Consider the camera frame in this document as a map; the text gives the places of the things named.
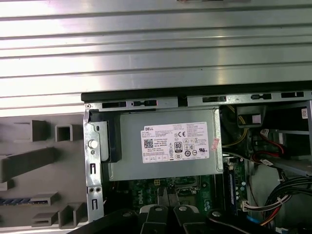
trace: sticker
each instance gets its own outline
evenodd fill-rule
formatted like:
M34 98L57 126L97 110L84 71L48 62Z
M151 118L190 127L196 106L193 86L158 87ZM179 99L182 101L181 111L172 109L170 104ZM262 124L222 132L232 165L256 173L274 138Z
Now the sticker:
M301 116L303 119L307 119L308 118L308 110L305 109L301 109Z
M273 166L273 163L271 163L270 161L266 160L266 159L260 159L260 161L267 166Z
M260 131L260 134L262 135L262 136L264 136L265 138L268 138L268 135L269 135L269 129L262 129L261 131Z
M213 143L212 143L210 149L211 149L212 151L216 151L217 148L218 148L219 142L220 142L220 139L219 139L219 138L214 138Z
M143 163L209 158L207 123L145 126L141 145Z

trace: green circuit board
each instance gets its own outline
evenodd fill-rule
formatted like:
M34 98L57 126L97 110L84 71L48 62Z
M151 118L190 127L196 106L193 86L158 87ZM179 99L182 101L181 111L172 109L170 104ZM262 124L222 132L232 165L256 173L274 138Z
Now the green circuit board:
M140 208L145 205L157 204L158 188L169 185L177 188L181 204L196 206L202 214L206 214L213 208L213 177L202 175L129 181L133 209L139 212Z
M235 177L235 195L238 196L238 200L247 200L246 190L246 174L245 174L245 163L239 161L234 166L234 177Z

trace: metal side panel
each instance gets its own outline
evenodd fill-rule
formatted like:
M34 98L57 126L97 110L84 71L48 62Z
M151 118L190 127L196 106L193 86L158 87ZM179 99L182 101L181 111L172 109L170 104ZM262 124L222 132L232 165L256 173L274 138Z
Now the metal side panel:
M84 92L310 81L310 0L0 2L0 117Z

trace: motherboard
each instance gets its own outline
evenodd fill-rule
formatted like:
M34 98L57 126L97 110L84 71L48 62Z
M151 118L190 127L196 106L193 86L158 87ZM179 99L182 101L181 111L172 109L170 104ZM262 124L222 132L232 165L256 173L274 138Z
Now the motherboard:
M180 204L196 206L202 214L213 208L214 179L212 175L143 179L129 181L132 191L133 209L139 213L141 207L157 204L159 187L174 185Z
M239 158L233 159L224 166L224 185L226 207L234 215L240 211L240 204L247 200L247 184L245 162Z

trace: yellow cable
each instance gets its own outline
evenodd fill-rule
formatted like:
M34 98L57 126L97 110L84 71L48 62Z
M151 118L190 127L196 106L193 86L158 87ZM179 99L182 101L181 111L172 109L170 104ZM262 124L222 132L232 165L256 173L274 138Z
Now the yellow cable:
M235 113L234 107L232 107L232 106L227 106L227 107L228 107L233 113ZM245 120L244 120L244 118L243 118L242 116L239 116L238 119L242 122L242 124L246 124L246 122L245 122ZM242 136L241 136L239 139L237 139L236 141L234 141L234 142L232 142L232 143L230 143L230 144L222 145L222 146L223 146L223 147L230 147L230 146L237 145L237 144L241 143L241 142L245 139L245 137L247 136L247 131L248 131L248 129L245 128L245 129L244 129L244 132L243 132L243 134L242 134Z

